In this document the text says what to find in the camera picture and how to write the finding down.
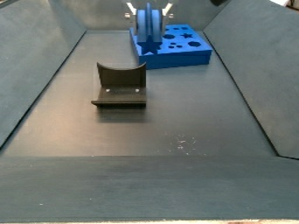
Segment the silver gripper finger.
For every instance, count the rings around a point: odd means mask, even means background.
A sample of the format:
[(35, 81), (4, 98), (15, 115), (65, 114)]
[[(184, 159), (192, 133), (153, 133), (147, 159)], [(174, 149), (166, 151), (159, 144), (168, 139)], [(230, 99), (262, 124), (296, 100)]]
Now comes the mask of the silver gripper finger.
[(174, 3), (168, 2), (167, 5), (162, 9), (162, 13), (166, 18), (170, 17), (170, 10), (172, 7), (174, 7)]
[(125, 13), (125, 18), (129, 19), (132, 16), (136, 15), (136, 8), (131, 2), (125, 2), (125, 6), (129, 9), (129, 12)]

